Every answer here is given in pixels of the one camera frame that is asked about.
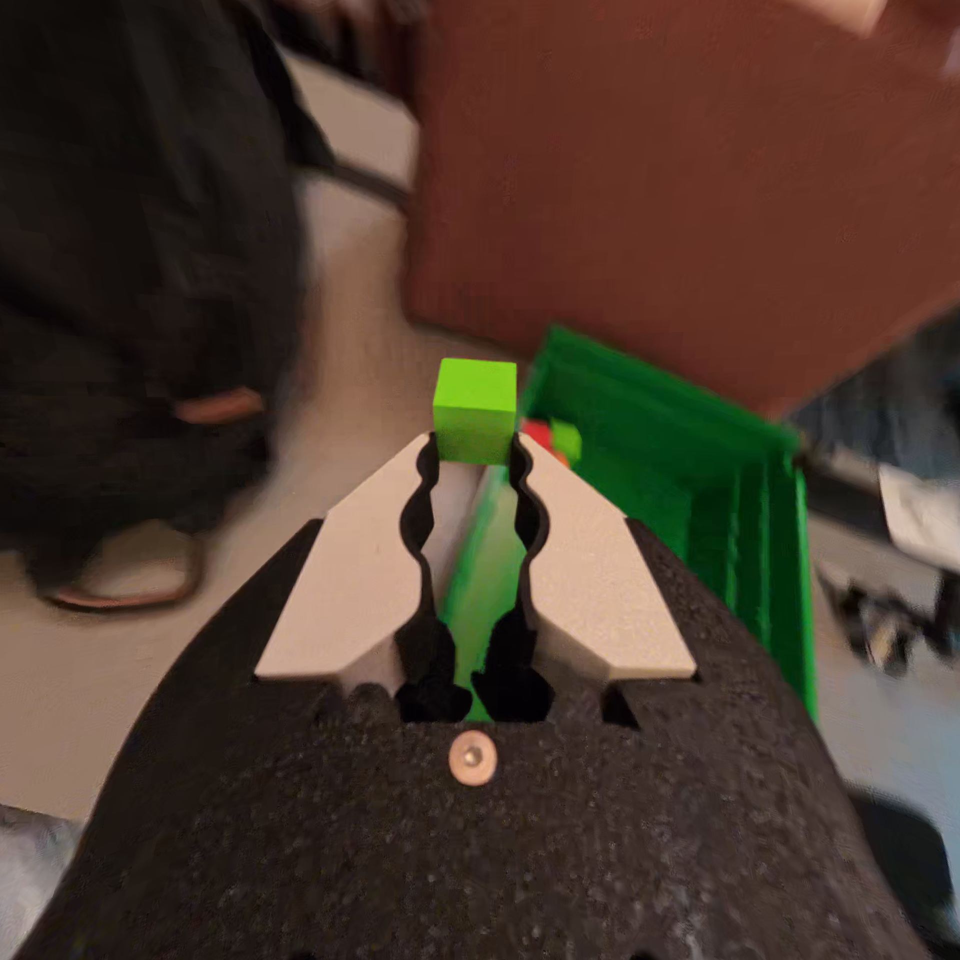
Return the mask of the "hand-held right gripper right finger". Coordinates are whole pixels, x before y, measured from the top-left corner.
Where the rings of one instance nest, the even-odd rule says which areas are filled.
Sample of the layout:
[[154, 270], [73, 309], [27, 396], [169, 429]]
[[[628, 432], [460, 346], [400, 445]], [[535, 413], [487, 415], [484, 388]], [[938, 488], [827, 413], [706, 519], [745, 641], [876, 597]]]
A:
[[691, 680], [697, 664], [632, 535], [628, 517], [526, 434], [519, 494], [536, 531], [521, 571], [549, 683]]

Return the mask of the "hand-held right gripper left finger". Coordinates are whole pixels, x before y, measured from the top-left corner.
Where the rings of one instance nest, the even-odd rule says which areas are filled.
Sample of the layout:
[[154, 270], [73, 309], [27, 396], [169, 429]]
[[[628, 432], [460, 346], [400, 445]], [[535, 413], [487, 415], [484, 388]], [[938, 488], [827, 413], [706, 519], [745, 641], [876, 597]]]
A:
[[422, 485], [422, 433], [323, 518], [255, 667], [261, 681], [320, 679], [342, 690], [406, 681], [396, 634], [424, 596], [423, 569], [402, 536]]

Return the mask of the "green plastic bin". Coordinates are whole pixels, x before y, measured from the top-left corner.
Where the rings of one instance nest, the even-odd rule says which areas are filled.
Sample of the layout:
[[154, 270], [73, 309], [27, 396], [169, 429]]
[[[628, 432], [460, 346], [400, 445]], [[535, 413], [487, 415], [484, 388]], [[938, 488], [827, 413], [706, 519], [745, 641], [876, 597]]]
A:
[[643, 522], [748, 628], [810, 717], [818, 684], [797, 435], [562, 327], [518, 405], [575, 426], [575, 471]]

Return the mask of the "brown leather backpack tag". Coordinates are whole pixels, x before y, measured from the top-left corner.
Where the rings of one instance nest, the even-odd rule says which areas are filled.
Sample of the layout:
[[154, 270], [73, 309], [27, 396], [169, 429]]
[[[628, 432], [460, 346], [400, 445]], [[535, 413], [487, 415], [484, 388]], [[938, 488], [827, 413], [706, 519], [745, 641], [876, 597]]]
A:
[[192, 426], [224, 426], [259, 416], [264, 411], [261, 394], [236, 387], [202, 397], [174, 402], [175, 417]]

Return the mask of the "white paper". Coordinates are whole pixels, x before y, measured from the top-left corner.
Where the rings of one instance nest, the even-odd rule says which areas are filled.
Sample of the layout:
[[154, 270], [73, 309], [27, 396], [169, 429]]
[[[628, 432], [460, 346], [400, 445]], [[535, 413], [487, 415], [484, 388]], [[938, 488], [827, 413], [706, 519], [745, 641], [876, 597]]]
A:
[[930, 567], [959, 574], [959, 481], [927, 481], [882, 463], [879, 491], [890, 540]]

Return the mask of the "black backpack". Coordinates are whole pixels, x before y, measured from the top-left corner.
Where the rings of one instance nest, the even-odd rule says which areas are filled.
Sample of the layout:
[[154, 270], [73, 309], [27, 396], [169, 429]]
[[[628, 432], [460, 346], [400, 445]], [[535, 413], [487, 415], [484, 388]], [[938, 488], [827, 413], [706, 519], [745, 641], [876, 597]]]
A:
[[270, 470], [330, 147], [257, 2], [2, 2], [1, 74], [2, 550], [54, 606], [176, 604]]

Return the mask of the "brown box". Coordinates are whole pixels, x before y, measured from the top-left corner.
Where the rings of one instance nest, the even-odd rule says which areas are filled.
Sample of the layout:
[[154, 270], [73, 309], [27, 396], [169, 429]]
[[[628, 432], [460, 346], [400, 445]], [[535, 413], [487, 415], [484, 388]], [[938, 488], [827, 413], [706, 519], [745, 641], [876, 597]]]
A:
[[435, 2], [403, 306], [786, 413], [958, 303], [958, 2]]

